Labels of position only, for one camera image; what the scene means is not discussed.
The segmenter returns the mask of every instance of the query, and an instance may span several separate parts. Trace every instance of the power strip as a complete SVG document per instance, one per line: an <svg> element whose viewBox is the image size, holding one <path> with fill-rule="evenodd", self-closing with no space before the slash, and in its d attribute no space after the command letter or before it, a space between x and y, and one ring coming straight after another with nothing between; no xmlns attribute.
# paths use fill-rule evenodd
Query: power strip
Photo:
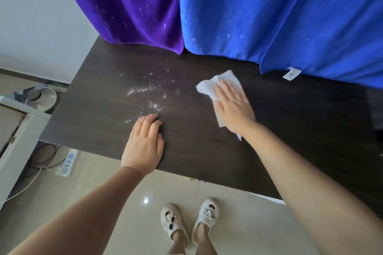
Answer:
<svg viewBox="0 0 383 255"><path fill-rule="evenodd" d="M61 175L62 177L69 177L73 171L79 154L79 150L71 148L68 152L67 158L65 159L64 165L57 168L56 174Z"/></svg>

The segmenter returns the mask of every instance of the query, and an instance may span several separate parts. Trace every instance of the tabletop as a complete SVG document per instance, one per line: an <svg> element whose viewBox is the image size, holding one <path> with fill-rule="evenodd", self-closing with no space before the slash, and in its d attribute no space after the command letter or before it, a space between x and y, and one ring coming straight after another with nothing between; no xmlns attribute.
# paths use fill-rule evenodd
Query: tabletop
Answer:
<svg viewBox="0 0 383 255"><path fill-rule="evenodd" d="M232 70L264 124L376 212L383 209L381 161L366 88L319 77L283 79L256 63L177 55L98 37L40 139L120 159L134 122L158 113L165 150L157 169L280 199L255 151L219 128L196 85Z"/></svg>

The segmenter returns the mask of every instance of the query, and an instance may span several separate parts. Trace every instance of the towel label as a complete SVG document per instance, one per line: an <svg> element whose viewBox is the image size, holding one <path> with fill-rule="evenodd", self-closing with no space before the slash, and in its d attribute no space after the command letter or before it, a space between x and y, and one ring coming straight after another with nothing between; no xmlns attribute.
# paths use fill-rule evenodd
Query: towel label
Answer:
<svg viewBox="0 0 383 255"><path fill-rule="evenodd" d="M287 69L290 70L290 72L284 75L283 78L289 81L291 81L292 79L294 79L296 76L298 76L301 73L301 70L298 70L292 67L288 67Z"/></svg>

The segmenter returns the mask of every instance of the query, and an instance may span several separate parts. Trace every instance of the white shoe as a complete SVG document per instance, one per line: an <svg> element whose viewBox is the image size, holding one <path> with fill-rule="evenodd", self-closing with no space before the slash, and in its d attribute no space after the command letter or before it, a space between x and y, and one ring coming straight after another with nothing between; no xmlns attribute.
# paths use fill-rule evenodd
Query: white shoe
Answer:
<svg viewBox="0 0 383 255"><path fill-rule="evenodd" d="M201 205L201 208L198 214L198 219L197 221L195 221L193 231L191 233L191 239L194 244L197 245L197 242L195 242L195 236L196 236L198 224L201 223L201 224L208 225L209 233L210 233L211 228L217 222L218 217L219 217L219 206L217 202L213 199L206 199Z"/></svg>
<svg viewBox="0 0 383 255"><path fill-rule="evenodd" d="M173 204L168 204L165 206L161 211L161 224L168 236L170 237L170 240L173 241L172 234L176 231L181 229L185 234L186 239L186 247L189 246L189 235L186 231L186 228L184 224L182 224L182 218L179 210L177 207Z"/></svg>

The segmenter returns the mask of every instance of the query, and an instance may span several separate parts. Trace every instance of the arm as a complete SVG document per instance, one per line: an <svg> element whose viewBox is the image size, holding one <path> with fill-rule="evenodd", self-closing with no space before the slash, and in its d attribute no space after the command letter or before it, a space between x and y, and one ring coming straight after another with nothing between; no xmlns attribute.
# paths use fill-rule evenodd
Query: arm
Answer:
<svg viewBox="0 0 383 255"><path fill-rule="evenodd" d="M138 119L121 168L103 185L26 238L10 255L101 255L127 198L159 163L164 140L157 114Z"/></svg>
<svg viewBox="0 0 383 255"><path fill-rule="evenodd" d="M381 254L383 222L336 181L255 121L243 89L215 87L214 108L257 152L285 203L323 254Z"/></svg>

